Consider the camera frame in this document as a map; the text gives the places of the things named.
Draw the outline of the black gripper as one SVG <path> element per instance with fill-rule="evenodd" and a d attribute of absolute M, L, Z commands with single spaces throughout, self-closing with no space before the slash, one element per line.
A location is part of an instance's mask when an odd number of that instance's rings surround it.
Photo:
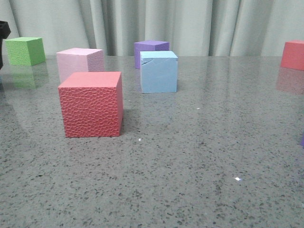
<path fill-rule="evenodd" d="M 3 58 L 2 58 L 2 44 L 3 40 L 7 39 L 10 35 L 11 30 L 8 22 L 0 21 L 0 69 L 3 67 Z"/>

